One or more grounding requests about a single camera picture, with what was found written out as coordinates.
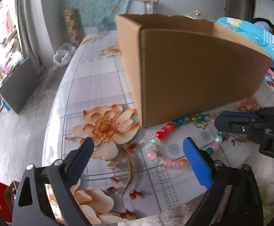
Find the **blue blanket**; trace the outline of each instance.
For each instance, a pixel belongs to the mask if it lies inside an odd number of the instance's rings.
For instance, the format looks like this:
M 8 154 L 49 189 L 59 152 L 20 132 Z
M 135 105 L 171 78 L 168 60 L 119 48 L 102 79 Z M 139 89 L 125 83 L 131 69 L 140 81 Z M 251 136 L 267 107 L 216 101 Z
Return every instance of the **blue blanket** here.
M 240 19 L 223 17 L 219 18 L 216 22 L 236 31 L 259 45 L 272 57 L 273 61 L 271 68 L 274 68 L 274 36 L 270 32 L 255 24 Z

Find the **brown cardboard box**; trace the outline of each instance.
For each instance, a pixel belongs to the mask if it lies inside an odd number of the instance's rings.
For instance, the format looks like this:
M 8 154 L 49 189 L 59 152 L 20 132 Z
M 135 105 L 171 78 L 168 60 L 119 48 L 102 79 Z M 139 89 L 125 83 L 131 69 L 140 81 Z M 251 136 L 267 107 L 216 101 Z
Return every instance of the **brown cardboard box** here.
M 14 199 L 13 199 L 12 193 L 13 193 L 14 189 L 16 191 L 18 191 L 19 185 L 20 185 L 19 182 L 12 181 L 11 184 L 8 186 L 8 188 L 5 190 L 5 192 L 3 194 L 6 204 L 7 204 L 7 207 L 11 213 L 13 211 L 13 205 L 14 205 Z
M 254 42 L 203 19 L 117 15 L 116 25 L 144 127 L 254 94 L 272 61 Z

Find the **plaid pattern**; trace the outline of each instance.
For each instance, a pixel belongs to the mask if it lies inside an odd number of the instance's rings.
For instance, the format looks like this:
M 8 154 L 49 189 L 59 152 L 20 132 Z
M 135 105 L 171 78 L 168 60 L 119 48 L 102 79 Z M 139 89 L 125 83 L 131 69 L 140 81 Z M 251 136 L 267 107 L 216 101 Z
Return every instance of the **plaid pattern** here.
M 64 159 L 67 154 L 77 149 L 79 140 L 65 142 L 65 137 L 72 134 L 72 128 L 83 125 L 82 111 L 91 110 L 99 105 L 123 104 L 124 108 L 134 108 L 134 101 L 122 67 L 121 57 L 106 58 L 96 53 L 117 42 L 115 31 L 101 40 L 81 45 L 69 64 L 58 89 L 44 141 L 43 165 L 50 165 L 58 158 Z M 264 83 L 255 94 L 261 106 L 274 106 L 274 93 Z M 233 110 L 237 103 L 223 106 L 210 113 L 222 110 Z M 131 186 L 144 193 L 143 197 L 131 200 L 128 193 L 124 195 L 124 207 L 134 211 L 138 217 L 157 214 L 166 209 L 181 205 L 205 192 L 190 168 L 164 169 L 155 161 L 147 160 L 142 147 L 154 137 L 162 125 L 141 128 L 135 142 L 138 143 L 132 158 L 136 165 L 136 175 Z M 209 125 L 206 130 L 186 124 L 174 130 L 159 146 L 162 157 L 170 159 L 183 158 L 183 140 L 190 136 L 200 149 L 205 149 L 213 141 L 217 130 Z M 212 155 L 214 160 L 239 167 L 250 153 L 258 146 L 249 143 L 222 143 L 221 148 Z M 82 175 L 82 189 L 99 188 L 106 190 L 115 186 L 119 191 L 112 194 L 115 201 L 113 211 L 123 210 L 121 203 L 122 190 L 125 187 L 128 173 L 125 164 L 115 170 L 107 167 L 109 162 L 91 159 Z M 121 177 L 121 182 L 113 184 L 111 177 Z

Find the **bead string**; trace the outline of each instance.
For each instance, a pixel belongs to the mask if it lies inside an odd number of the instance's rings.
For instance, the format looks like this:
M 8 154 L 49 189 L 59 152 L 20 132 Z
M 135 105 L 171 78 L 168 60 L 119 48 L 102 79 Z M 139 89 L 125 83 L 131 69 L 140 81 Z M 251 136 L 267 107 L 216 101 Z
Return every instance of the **bead string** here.
M 194 126 L 197 128 L 205 129 L 208 126 L 209 121 L 214 121 L 217 118 L 217 114 L 198 114 L 192 116 L 185 116 L 178 119 L 173 120 L 168 123 L 165 127 L 162 127 L 160 131 L 156 132 L 155 137 L 150 140 L 150 142 L 144 147 L 144 150 L 147 154 L 149 160 L 157 161 L 159 165 L 163 165 L 165 168 L 178 168 L 178 167 L 187 167 L 189 166 L 189 162 L 186 158 L 181 160 L 171 160 L 171 159 L 163 159 L 161 156 L 157 155 L 156 146 L 160 144 L 160 140 L 165 139 L 167 135 L 169 135 L 175 128 L 182 126 L 184 124 L 195 122 Z M 212 154 L 213 152 L 219 149 L 219 144 L 222 143 L 222 136 L 225 134 L 224 132 L 218 132 L 218 136 L 215 138 L 214 142 L 210 147 L 206 149 L 208 154 Z

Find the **blue gripper pad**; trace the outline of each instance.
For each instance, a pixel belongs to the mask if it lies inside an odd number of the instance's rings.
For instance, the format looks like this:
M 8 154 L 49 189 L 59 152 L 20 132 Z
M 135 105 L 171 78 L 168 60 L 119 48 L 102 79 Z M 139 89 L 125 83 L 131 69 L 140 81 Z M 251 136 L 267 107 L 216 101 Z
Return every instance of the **blue gripper pad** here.
M 183 141 L 183 152 L 200 185 L 206 187 L 206 189 L 210 189 L 212 186 L 211 169 L 190 137 Z

